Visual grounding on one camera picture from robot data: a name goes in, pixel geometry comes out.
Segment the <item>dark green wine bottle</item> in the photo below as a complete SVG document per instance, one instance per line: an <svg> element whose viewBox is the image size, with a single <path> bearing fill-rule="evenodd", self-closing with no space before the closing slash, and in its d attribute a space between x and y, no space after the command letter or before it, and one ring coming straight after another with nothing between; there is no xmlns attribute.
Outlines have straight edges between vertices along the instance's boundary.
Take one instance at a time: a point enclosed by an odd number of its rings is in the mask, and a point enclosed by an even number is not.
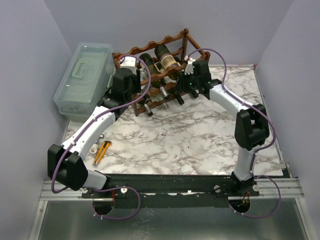
<svg viewBox="0 0 320 240"><path fill-rule="evenodd" d="M163 73L165 71L165 69L163 68L160 62L157 62L156 66L158 67L160 73ZM183 105L185 103L184 100L182 99L181 95L179 93L176 93L174 90L175 90L174 88L171 88L168 90L168 92L175 96L176 100L180 105Z"/></svg>
<svg viewBox="0 0 320 240"><path fill-rule="evenodd" d="M178 63L179 66L182 65L181 60L177 56L174 56L174 59L176 60L176 62ZM198 93L195 90L182 91L182 90L178 89L177 86L174 88L174 92L179 93L179 94L188 93L189 95L191 95L195 99L199 97Z"/></svg>

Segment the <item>green bottle brown label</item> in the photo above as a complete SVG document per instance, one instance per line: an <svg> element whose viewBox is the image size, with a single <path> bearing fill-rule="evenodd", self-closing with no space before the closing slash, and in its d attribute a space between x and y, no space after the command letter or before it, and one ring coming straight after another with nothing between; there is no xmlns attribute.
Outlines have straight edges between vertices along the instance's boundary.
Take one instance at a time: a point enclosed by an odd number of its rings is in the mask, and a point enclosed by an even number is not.
<svg viewBox="0 0 320 240"><path fill-rule="evenodd" d="M150 98L150 96L149 96L148 94L145 94L145 95L143 96L143 100L141 100L141 101L139 102L139 104L140 104L141 106L143 106L143 108L144 108L144 110L146 111L146 113L147 113L148 116L152 116L152 115L153 115L153 112L152 112L152 110L151 110L151 108L150 108L150 105L152 104L152 100L151 100L151 98Z"/></svg>

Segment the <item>clear bottle black cap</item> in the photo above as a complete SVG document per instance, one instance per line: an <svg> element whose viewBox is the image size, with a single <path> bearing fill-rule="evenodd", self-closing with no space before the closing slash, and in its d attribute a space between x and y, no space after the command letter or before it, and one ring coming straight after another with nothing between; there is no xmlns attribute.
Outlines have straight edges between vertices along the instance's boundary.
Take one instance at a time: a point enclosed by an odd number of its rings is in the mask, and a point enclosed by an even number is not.
<svg viewBox="0 0 320 240"><path fill-rule="evenodd" d="M139 73L139 76L140 76L140 82L142 83L145 79L148 78L148 76L146 75L146 72L144 70L143 67L141 68L136 68L136 72Z"/></svg>

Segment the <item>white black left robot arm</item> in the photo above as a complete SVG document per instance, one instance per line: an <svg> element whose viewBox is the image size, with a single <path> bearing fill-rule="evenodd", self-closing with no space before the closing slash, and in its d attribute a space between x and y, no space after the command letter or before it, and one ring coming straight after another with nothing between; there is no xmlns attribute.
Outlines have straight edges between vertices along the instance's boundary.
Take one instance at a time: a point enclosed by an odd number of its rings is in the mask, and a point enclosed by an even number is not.
<svg viewBox="0 0 320 240"><path fill-rule="evenodd" d="M112 85L99 99L91 116L61 145L52 144L47 152L47 175L51 182L59 182L77 191L93 189L101 198L107 197L111 185L103 173L88 170L84 159L98 137L110 127L131 104L132 96L141 90L139 70L119 68L112 77Z"/></svg>

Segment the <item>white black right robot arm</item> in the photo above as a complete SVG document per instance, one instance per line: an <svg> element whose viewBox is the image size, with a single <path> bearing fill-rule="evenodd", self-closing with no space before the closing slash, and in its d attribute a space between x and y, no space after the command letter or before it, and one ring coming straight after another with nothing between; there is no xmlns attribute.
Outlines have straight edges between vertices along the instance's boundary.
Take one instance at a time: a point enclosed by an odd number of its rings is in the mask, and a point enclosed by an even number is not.
<svg viewBox="0 0 320 240"><path fill-rule="evenodd" d="M230 191L241 196L253 183L256 151L270 135L268 120L264 118L266 108L262 104L253 105L243 100L229 91L222 81L212 79L206 60L186 59L186 68L179 75L176 90L198 91L235 118L234 138L239 152L235 170L231 173Z"/></svg>

